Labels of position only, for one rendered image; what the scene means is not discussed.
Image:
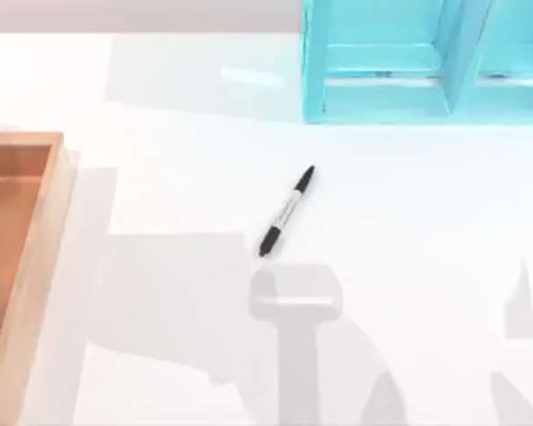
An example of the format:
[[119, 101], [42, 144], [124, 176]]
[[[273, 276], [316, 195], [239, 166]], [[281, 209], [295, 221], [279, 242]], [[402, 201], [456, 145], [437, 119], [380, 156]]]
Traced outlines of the black and white marker pen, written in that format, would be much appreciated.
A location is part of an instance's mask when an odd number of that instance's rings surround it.
[[310, 165], [302, 174], [297, 184], [290, 192], [290, 196], [282, 206], [281, 211], [276, 215], [274, 221], [269, 226], [265, 236], [259, 244], [259, 256], [264, 257], [271, 253], [276, 242], [282, 234], [282, 230], [288, 224], [298, 202], [306, 192], [313, 177], [315, 166]]

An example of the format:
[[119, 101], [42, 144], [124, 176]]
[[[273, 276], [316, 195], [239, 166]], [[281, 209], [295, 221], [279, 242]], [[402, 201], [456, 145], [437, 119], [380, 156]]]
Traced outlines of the light blue rack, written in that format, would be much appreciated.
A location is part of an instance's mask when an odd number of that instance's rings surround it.
[[302, 0], [310, 123], [533, 124], [533, 0]]

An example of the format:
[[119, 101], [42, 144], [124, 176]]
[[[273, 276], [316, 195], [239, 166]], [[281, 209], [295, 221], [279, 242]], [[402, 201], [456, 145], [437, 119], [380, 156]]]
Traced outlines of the shallow salmon-coloured box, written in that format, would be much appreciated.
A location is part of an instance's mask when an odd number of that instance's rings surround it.
[[16, 426], [76, 181], [53, 131], [0, 131], [0, 426]]

